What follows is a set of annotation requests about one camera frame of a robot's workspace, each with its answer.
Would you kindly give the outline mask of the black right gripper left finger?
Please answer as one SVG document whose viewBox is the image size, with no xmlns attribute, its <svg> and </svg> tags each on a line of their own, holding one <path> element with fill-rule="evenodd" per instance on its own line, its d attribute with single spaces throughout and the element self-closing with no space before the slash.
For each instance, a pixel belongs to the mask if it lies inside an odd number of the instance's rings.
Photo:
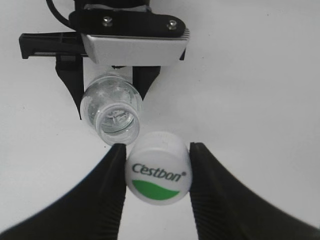
<svg viewBox="0 0 320 240">
<path fill-rule="evenodd" d="M 126 146 L 114 144 L 73 189 L 6 229 L 2 240 L 116 240 L 126 197 Z"/>
</svg>

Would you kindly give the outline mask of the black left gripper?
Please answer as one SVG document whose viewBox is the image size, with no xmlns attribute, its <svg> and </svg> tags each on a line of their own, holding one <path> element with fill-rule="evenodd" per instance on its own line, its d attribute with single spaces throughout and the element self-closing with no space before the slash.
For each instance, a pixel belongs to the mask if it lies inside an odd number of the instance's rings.
<svg viewBox="0 0 320 240">
<path fill-rule="evenodd" d="M 173 64 L 183 58 L 187 35 L 163 38 L 76 32 L 23 33 L 19 45 L 23 59 L 55 57 L 55 71 L 69 91 L 81 120 L 85 91 L 83 57 L 96 64 Z"/>
</svg>

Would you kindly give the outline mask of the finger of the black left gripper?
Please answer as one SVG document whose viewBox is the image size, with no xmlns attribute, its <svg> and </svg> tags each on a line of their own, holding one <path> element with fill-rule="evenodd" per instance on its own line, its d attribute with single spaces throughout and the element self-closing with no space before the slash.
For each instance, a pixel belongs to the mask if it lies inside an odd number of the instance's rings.
<svg viewBox="0 0 320 240">
<path fill-rule="evenodd" d="M 160 66 L 133 66 L 132 84 L 140 94 L 142 100 L 145 98 L 148 90 L 159 76 Z"/>
</svg>

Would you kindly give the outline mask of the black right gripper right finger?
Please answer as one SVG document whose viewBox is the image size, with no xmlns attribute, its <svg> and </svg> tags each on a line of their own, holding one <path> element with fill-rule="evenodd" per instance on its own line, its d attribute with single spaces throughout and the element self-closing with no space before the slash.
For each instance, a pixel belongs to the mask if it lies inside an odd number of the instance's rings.
<svg viewBox="0 0 320 240">
<path fill-rule="evenodd" d="M 200 240 L 318 240 L 320 230 L 273 206 L 233 176 L 201 142 L 189 145 L 189 190 Z"/>
</svg>

